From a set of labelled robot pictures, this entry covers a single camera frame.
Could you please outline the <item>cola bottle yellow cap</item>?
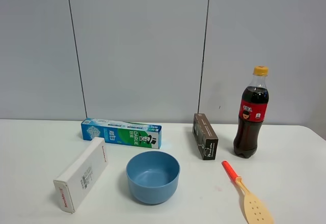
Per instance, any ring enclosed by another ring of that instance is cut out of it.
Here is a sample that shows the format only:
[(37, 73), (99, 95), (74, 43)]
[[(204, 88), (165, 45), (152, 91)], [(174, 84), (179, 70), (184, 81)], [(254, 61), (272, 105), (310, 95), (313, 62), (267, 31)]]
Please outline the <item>cola bottle yellow cap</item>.
[(238, 114), (238, 129), (233, 141), (234, 153), (243, 158), (253, 156), (258, 147), (258, 135), (263, 124), (269, 93), (265, 79), (268, 67), (256, 66), (253, 79), (242, 94)]

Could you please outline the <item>blue green toothpaste box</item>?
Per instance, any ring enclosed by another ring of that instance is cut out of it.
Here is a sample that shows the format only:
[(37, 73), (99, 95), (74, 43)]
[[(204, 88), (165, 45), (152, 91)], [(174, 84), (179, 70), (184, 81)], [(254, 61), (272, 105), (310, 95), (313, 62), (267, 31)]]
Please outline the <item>blue green toothpaste box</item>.
[(101, 137), (106, 143), (151, 149), (161, 148), (161, 126), (86, 118), (81, 123), (83, 139)]

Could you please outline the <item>dark brown rectangular box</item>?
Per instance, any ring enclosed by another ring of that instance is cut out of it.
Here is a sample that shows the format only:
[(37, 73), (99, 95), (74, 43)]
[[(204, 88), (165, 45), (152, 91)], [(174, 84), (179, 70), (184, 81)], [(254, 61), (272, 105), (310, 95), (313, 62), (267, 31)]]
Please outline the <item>dark brown rectangular box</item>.
[(219, 138), (205, 114), (194, 114), (193, 135), (202, 160), (215, 160)]

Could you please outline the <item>blue plastic bowl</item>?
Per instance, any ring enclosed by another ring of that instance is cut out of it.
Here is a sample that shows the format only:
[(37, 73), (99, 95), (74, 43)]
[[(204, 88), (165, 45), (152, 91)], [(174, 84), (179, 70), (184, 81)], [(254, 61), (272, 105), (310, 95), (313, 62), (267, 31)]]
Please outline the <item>blue plastic bowl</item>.
[(144, 204), (166, 202), (178, 187), (180, 164), (172, 155), (148, 151), (134, 156), (126, 166), (131, 195)]

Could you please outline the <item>white rectangular box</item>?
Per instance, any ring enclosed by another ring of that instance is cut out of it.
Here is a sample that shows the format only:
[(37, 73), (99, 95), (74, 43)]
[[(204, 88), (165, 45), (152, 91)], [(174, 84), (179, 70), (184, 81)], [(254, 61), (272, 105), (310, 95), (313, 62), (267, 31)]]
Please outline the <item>white rectangular box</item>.
[(108, 165), (105, 141), (95, 137), (53, 184), (62, 211), (74, 213)]

